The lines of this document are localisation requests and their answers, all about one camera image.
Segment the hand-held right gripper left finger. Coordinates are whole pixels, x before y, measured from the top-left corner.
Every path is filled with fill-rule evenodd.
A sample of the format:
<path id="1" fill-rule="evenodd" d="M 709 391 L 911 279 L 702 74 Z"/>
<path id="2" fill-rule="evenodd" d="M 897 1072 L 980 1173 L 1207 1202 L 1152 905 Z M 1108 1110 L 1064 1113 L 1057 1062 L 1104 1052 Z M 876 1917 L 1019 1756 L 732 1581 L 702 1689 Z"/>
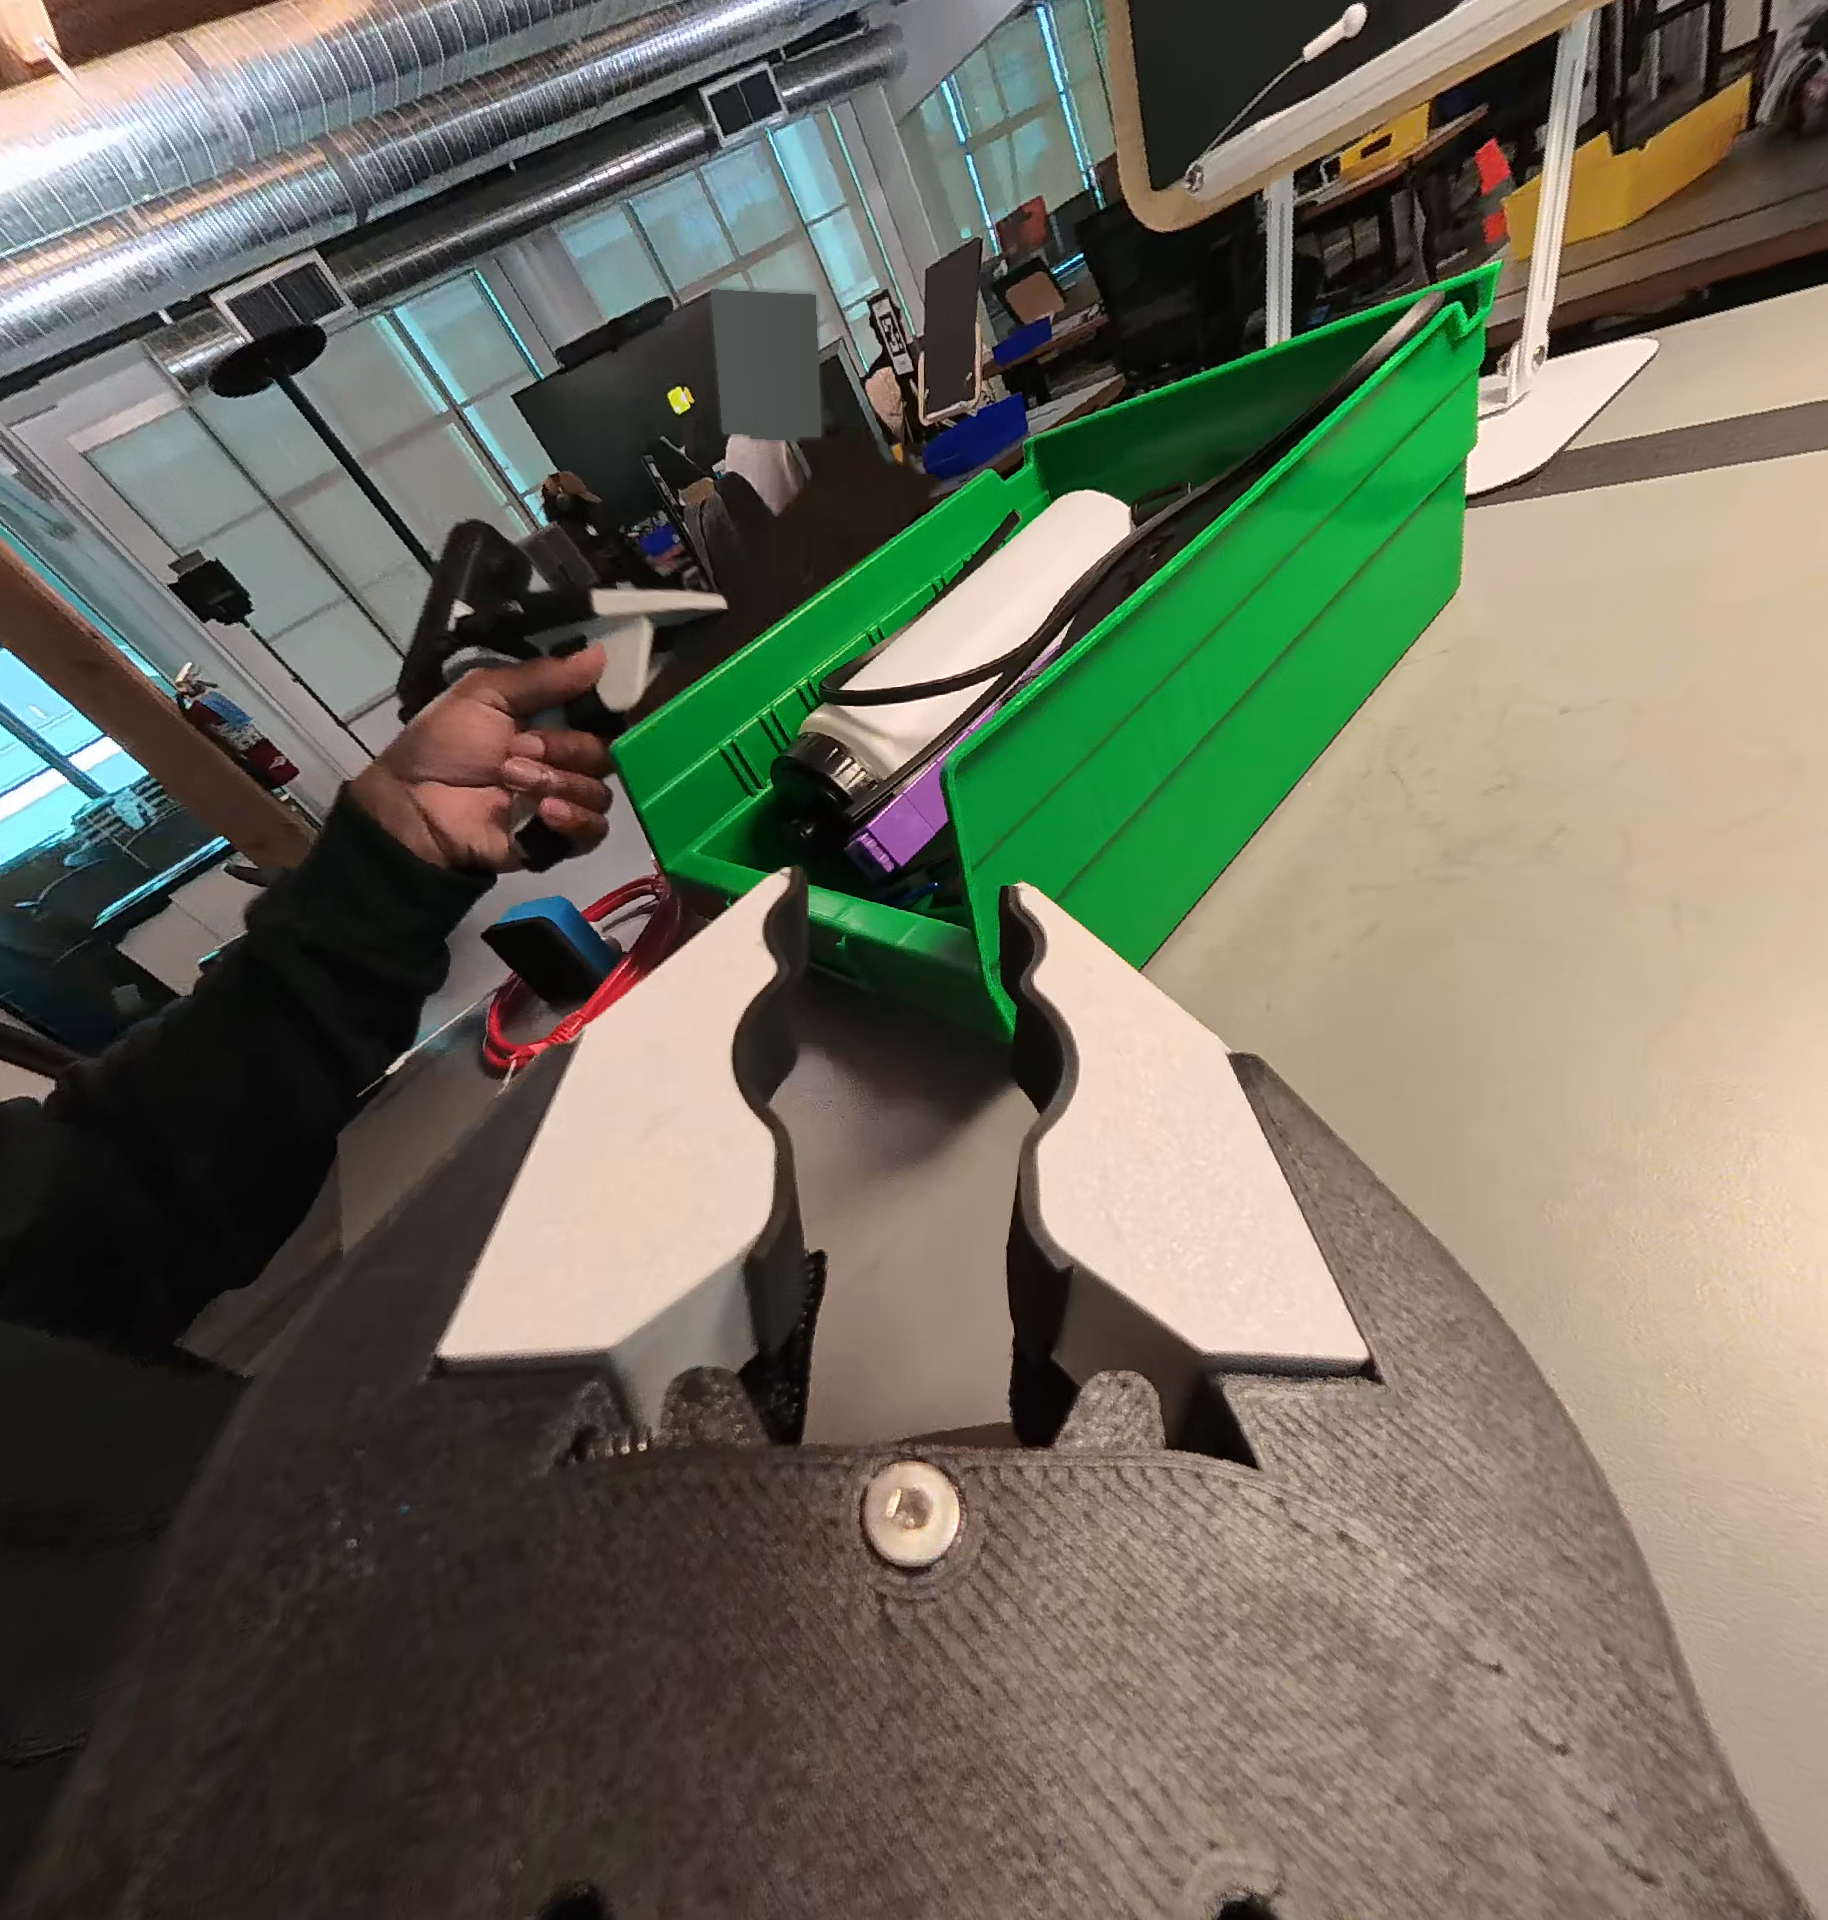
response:
<path id="1" fill-rule="evenodd" d="M 800 1436 L 826 1261 L 774 1096 L 798 1064 L 809 881 L 774 873 L 570 1048 L 437 1346 L 447 1375 L 585 1371 L 637 1425 L 692 1371 Z"/>

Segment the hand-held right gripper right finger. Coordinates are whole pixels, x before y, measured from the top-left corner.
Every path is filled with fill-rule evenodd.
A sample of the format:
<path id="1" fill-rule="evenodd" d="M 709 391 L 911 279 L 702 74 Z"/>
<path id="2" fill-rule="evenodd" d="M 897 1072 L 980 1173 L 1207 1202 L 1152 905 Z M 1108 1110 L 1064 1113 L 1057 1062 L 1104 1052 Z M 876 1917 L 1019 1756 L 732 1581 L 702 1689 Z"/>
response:
<path id="1" fill-rule="evenodd" d="M 1233 1429 L 1220 1383 L 1371 1381 L 1233 1048 L 1044 890 L 1004 887 L 1012 1078 L 1030 1103 L 1007 1247 L 1014 1429 L 1106 1375 L 1162 1429 Z"/>

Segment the green plastic bin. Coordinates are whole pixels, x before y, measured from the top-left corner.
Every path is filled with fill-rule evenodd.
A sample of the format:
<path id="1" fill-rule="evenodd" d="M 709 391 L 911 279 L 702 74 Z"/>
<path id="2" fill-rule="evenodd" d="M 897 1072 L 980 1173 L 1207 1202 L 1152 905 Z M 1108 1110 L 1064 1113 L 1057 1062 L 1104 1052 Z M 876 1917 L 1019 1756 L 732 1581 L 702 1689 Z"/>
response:
<path id="1" fill-rule="evenodd" d="M 812 965 L 1008 1037 L 998 898 L 1024 882 L 1130 965 L 1188 919 L 1463 580 L 1466 468 L 1501 268 L 1354 312 L 1054 429 L 944 497 L 622 734 L 661 869 L 702 905 L 809 875 Z M 952 878 L 809 855 L 772 788 L 821 685 L 897 638 L 1007 521 L 1081 486 L 1183 500 L 1194 539 L 1048 661 L 944 767 Z"/>

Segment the person's left hand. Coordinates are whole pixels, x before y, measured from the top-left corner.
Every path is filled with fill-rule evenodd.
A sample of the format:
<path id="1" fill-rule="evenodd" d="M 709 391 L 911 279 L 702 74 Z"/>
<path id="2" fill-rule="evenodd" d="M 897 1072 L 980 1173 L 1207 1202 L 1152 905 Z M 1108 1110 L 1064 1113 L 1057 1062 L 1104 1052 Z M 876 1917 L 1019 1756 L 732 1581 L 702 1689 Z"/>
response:
<path id="1" fill-rule="evenodd" d="M 594 693 L 606 653 L 479 667 L 450 685 L 346 785 L 346 799 L 434 869 L 505 877 L 530 867 L 525 826 L 568 859 L 611 835 L 614 758 L 591 732 L 546 723 Z"/>

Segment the black monitor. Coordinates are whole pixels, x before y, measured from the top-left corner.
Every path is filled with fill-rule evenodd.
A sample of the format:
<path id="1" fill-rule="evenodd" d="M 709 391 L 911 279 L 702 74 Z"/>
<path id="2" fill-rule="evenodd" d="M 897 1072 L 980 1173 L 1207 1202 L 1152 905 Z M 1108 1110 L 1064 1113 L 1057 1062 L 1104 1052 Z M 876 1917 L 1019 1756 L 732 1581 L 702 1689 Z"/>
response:
<path id="1" fill-rule="evenodd" d="M 577 476 L 627 525 L 662 511 L 735 438 L 804 443 L 824 429 L 824 343 L 810 293 L 716 289 L 657 301 L 567 348 L 515 394 L 546 473 Z"/>

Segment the red fire extinguisher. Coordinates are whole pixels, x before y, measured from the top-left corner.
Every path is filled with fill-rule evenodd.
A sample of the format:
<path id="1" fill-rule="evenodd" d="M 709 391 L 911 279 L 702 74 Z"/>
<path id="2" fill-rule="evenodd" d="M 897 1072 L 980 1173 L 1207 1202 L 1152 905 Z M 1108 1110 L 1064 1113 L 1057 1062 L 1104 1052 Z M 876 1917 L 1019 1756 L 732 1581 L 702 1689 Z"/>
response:
<path id="1" fill-rule="evenodd" d="M 282 796 L 301 779 L 297 765 L 253 715 L 194 663 L 185 663 L 175 672 L 172 693 L 183 718 L 262 791 Z"/>

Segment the blue and black device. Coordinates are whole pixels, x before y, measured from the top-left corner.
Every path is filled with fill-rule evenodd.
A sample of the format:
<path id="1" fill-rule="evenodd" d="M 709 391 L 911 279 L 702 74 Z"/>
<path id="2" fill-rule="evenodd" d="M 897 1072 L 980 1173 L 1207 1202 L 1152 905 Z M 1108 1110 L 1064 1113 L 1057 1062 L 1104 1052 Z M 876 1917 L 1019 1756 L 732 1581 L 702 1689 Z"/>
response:
<path id="1" fill-rule="evenodd" d="M 568 1011 L 588 1002 L 625 958 L 601 924 L 563 895 L 516 903 L 482 928 L 480 941 L 523 990 Z"/>

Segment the black round lamp stand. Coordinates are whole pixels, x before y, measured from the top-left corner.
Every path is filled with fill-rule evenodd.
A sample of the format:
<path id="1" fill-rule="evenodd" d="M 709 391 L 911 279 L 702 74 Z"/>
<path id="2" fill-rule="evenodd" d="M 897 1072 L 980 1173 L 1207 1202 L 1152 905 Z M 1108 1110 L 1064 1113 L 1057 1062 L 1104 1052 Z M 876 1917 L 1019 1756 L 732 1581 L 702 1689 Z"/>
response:
<path id="1" fill-rule="evenodd" d="M 447 590 L 438 557 L 427 547 L 408 519 L 402 516 L 393 499 L 380 490 L 372 475 L 356 461 L 350 447 L 301 389 L 301 375 L 310 370 L 324 353 L 326 328 L 323 324 L 303 323 L 286 326 L 262 339 L 251 339 L 235 348 L 217 370 L 211 372 L 209 389 L 224 401 L 246 401 L 270 391 L 281 393 L 288 401 L 312 438 L 326 449 L 331 461 L 346 475 L 350 486 L 372 506 L 375 515 L 383 519 L 429 577 L 433 613 L 422 613 L 420 626 L 427 626 L 430 636 L 418 636 L 408 650 L 412 654 L 452 661 L 457 656 L 452 633 L 455 598 Z"/>

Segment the white cylinder with black cap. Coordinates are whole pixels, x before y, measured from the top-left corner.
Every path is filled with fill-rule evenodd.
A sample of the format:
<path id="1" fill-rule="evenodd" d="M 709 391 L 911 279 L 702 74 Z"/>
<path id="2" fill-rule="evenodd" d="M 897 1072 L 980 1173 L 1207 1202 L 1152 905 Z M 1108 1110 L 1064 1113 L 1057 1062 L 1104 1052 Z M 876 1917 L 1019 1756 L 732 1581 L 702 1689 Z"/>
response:
<path id="1" fill-rule="evenodd" d="M 1066 636 L 1070 595 L 1136 529 L 1125 499 L 1095 490 L 1004 522 L 926 613 L 818 686 L 772 769 L 783 815 L 839 836 L 892 782 L 951 754 Z"/>

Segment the purple plastic tool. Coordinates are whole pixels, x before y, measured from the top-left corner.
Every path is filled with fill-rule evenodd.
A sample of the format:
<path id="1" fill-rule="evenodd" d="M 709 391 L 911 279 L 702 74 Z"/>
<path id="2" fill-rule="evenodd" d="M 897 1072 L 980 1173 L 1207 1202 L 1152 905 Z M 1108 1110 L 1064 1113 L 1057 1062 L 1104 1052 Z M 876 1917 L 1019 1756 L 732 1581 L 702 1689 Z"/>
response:
<path id="1" fill-rule="evenodd" d="M 952 835 L 948 774 L 966 751 L 959 741 L 947 757 L 868 799 L 839 831 L 837 859 L 866 882 L 889 882 L 942 853 Z"/>

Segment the blue plastic bin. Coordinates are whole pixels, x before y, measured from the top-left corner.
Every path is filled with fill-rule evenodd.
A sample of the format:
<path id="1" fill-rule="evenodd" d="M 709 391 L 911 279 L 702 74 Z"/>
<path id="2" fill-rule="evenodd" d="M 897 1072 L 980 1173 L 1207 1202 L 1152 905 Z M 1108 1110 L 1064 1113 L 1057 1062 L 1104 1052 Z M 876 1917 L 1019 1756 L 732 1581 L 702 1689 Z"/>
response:
<path id="1" fill-rule="evenodd" d="M 1028 401 L 998 397 L 936 431 L 922 449 L 922 470 L 938 485 L 965 482 L 1019 456 L 1028 435 Z"/>

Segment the grey monitor back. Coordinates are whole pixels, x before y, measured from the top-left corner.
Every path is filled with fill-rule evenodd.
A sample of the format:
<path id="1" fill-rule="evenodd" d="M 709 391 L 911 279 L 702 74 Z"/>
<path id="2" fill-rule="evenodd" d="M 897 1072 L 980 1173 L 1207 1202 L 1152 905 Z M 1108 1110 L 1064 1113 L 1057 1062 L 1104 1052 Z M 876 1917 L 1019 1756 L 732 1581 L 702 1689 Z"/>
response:
<path id="1" fill-rule="evenodd" d="M 917 386 L 922 429 L 944 429 L 983 402 L 983 264 L 985 242 L 972 237 L 926 268 Z"/>

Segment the thin silver air duct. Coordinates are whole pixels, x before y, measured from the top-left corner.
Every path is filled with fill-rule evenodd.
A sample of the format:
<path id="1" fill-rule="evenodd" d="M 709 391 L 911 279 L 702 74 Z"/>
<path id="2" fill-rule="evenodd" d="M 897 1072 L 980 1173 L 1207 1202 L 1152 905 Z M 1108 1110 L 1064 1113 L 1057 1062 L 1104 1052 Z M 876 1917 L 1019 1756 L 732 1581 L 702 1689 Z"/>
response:
<path id="1" fill-rule="evenodd" d="M 718 77 L 621 110 L 591 62 L 520 61 L 391 109 L 378 130 L 324 135 L 257 162 L 240 187 L 117 216 L 0 260 L 0 398 L 139 347 L 181 391 L 260 339 L 251 323 L 337 333 L 495 250 L 632 196 L 728 148 L 710 113 Z"/>

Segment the large silver air duct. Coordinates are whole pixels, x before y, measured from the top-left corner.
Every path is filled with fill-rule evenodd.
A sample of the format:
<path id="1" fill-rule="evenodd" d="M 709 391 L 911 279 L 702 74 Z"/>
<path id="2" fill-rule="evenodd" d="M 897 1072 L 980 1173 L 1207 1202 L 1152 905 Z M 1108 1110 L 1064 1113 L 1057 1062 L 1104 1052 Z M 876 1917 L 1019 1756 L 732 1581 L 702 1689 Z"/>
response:
<path id="1" fill-rule="evenodd" d="M 849 5 L 294 2 L 0 90 L 0 260 L 557 53 L 625 92 L 818 31 Z"/>

